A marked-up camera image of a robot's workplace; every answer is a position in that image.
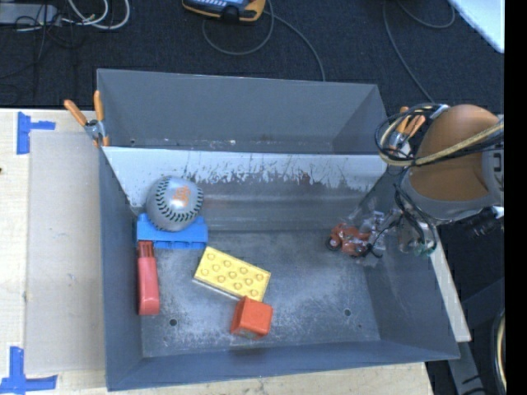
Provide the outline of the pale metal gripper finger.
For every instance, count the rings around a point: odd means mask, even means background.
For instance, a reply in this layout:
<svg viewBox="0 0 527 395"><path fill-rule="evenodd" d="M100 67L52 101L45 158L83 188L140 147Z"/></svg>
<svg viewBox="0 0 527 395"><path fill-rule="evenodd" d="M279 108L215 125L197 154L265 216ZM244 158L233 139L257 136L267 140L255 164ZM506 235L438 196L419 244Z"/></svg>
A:
<svg viewBox="0 0 527 395"><path fill-rule="evenodd" d="M388 211L373 211L366 215L360 225L361 232L383 232L393 226L396 221L396 213Z"/></svg>
<svg viewBox="0 0 527 395"><path fill-rule="evenodd" d="M376 258L383 258L386 253L386 239L389 231L387 229L377 230L372 233L368 240L368 250Z"/></svg>

